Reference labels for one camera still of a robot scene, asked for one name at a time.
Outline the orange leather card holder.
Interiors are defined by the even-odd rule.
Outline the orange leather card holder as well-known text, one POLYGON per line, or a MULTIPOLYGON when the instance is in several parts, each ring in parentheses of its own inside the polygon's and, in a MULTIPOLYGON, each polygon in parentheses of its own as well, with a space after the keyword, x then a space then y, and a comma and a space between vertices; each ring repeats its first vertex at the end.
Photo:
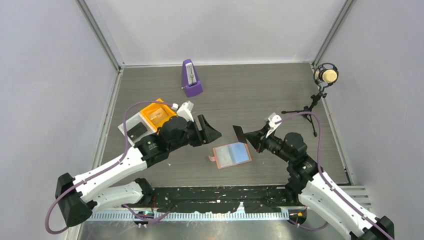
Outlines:
POLYGON ((242 142, 235 142, 212 149, 213 155, 208 156, 211 162, 215 162, 218 169, 228 168, 235 165, 252 161, 248 145, 242 142))

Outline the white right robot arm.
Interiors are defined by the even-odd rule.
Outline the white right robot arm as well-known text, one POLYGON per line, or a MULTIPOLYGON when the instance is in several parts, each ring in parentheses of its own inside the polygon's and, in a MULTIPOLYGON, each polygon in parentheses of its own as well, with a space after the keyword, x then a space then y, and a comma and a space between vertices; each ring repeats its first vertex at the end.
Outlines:
POLYGON ((394 223, 377 217, 345 193, 318 162, 307 154, 303 137, 289 132, 284 138, 268 133, 270 127, 243 133, 245 140, 261 153, 264 150, 287 162, 289 179, 285 198, 291 205, 309 207, 346 240, 393 240, 394 223))

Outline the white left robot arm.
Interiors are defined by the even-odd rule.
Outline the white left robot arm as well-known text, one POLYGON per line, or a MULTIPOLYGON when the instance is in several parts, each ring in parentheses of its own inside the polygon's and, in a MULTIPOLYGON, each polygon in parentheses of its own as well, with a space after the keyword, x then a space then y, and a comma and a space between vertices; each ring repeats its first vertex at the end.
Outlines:
POLYGON ((55 198, 65 225, 77 226, 103 208, 137 203, 148 207, 154 194, 146 180, 138 179, 118 187, 113 185, 166 160, 175 150, 209 144, 221 136, 202 114, 197 121, 173 116, 156 133, 144 136, 115 159, 77 176, 68 172, 60 175, 55 198))

